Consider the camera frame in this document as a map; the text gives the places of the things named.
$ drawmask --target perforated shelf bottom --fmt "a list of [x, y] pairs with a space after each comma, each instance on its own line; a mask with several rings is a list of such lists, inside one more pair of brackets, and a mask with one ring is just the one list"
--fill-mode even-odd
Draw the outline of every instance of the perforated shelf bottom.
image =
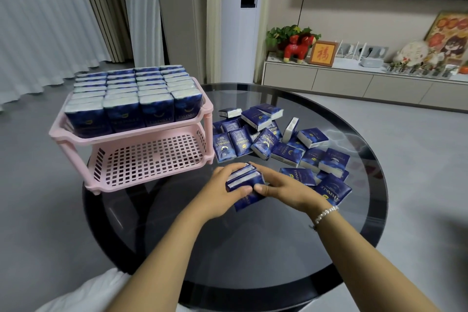
[[210, 158], [199, 124], [131, 137], [93, 148], [89, 169], [98, 183], [91, 191], [116, 191], [202, 167]]

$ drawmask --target pink basket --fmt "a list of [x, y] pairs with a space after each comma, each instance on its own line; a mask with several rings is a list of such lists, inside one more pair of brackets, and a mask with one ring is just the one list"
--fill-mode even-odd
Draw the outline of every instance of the pink basket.
[[[201, 168], [214, 159], [213, 104], [193, 80], [204, 101], [194, 119], [80, 138], [73, 133], [62, 107], [49, 135], [83, 176], [85, 187], [96, 195]], [[93, 146], [88, 165], [75, 144]]]

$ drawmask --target person's left arm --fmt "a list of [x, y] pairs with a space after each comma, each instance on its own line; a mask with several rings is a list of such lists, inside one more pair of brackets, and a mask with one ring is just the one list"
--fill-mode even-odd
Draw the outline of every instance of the person's left arm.
[[202, 226], [252, 192], [251, 186], [242, 186], [230, 193], [225, 188], [229, 175], [244, 165], [233, 163], [214, 170], [210, 181], [177, 216], [155, 249], [107, 307], [107, 312], [176, 310], [190, 253]]

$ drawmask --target coffee table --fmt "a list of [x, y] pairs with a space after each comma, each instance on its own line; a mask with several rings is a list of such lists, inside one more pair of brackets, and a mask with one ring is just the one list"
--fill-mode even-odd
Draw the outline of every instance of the coffee table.
[[[277, 120], [281, 131], [292, 117], [299, 117], [299, 129], [319, 127], [332, 148], [351, 155], [346, 183], [353, 190], [340, 204], [340, 212], [377, 246], [388, 209], [385, 179], [372, 150], [350, 125], [321, 105], [276, 88], [230, 83], [207, 84], [203, 89], [214, 105], [213, 121], [221, 119], [219, 109], [267, 102], [284, 109]], [[255, 155], [235, 161], [254, 161], [276, 171], [289, 167]], [[120, 270], [135, 272], [217, 166], [215, 160], [194, 171], [99, 196], [83, 187], [89, 226], [109, 259]], [[179, 302], [214, 311], [297, 310], [341, 283], [310, 219], [266, 198], [239, 212], [231, 208], [203, 227]]]

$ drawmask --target person's right arm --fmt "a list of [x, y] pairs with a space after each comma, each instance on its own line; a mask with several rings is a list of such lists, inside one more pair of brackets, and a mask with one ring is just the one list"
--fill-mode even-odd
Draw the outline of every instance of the person's right arm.
[[[305, 212], [313, 221], [332, 205], [297, 180], [251, 163], [270, 186], [254, 190]], [[439, 311], [391, 262], [369, 244], [338, 211], [326, 215], [317, 233], [361, 312]]]

